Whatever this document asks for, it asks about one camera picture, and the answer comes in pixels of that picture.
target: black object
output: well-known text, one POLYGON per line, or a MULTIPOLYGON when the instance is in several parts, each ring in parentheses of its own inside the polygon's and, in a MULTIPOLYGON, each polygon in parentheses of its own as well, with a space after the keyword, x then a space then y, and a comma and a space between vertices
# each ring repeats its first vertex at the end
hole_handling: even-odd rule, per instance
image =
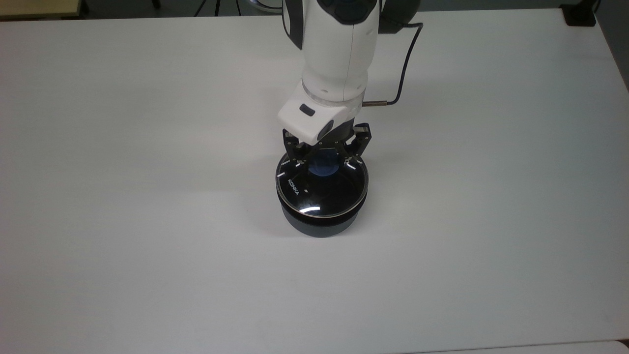
POLYGON ((415 42, 417 42, 417 38, 420 36, 421 29, 424 28, 423 23, 411 23, 404 25, 405 27, 417 27, 417 31, 415 32, 415 36, 411 41, 411 45, 408 47, 408 52, 406 53, 406 58, 404 59, 404 66, 402 66, 402 74, 399 78, 398 84, 398 94, 395 96, 395 99, 392 101, 364 101, 362 103, 363 107, 373 107, 373 106, 390 106, 395 105, 399 101, 399 97, 402 95, 402 87, 404 86, 404 77, 406 75, 406 68, 408 67, 408 60, 411 58, 411 53, 413 52, 413 48, 415 47, 415 42))
POLYGON ((563 4, 559 6, 559 8, 564 12, 566 25, 594 27, 596 24, 596 18, 594 17, 592 7, 596 1, 597 0, 582 0, 576 5, 563 4))
POLYGON ((387 1, 382 8, 380 0, 380 24, 378 33, 397 33, 413 19, 420 8, 421 0, 387 1))
POLYGON ((352 124, 341 124, 315 146, 283 131, 286 154, 277 165, 277 196, 286 219, 304 234, 338 234, 352 224, 365 202, 369 174, 360 155, 371 132, 367 123, 352 124))
POLYGON ((284 24, 284 31, 288 38, 301 50, 304 44, 304 9, 301 0, 284 0, 283 6, 286 7, 286 11, 282 11, 282 22, 284 24), (286 20, 284 19, 284 13, 288 13, 288 17, 291 22, 291 27, 286 28, 286 20))
POLYGON ((367 19, 378 0, 317 0, 319 6, 344 25, 356 25, 367 19))
POLYGON ((81 13, 89 14, 89 6, 85 0, 81 0, 81 13))
POLYGON ((305 114, 307 114, 307 115, 311 116, 311 117, 312 117, 313 115, 315 115, 315 110, 314 110, 314 109, 312 109, 312 108, 310 108, 310 107, 308 107, 308 106, 306 106, 305 104, 303 104, 303 105, 299 106, 299 110, 300 110, 300 111, 302 111, 302 112, 304 112, 305 114))

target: white table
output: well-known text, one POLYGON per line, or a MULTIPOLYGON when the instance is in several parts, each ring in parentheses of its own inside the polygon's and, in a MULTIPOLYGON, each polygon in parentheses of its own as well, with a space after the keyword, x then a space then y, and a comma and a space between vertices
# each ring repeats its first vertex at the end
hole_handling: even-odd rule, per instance
MULTIPOLYGON (((559 10, 420 13, 367 202, 274 190, 279 18, 0 23, 0 352, 405 353, 629 337, 629 94, 559 10)), ((391 99, 413 30, 381 36, 391 99)))

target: cylindrical device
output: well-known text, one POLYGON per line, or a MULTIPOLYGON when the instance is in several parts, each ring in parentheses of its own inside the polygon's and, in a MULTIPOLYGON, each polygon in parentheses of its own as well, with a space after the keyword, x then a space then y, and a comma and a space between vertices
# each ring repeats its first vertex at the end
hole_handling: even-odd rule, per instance
POLYGON ((365 202, 368 182, 360 158, 345 163, 334 149, 320 150, 308 165, 284 155, 276 171, 277 196, 286 219, 314 237, 349 227, 365 202))

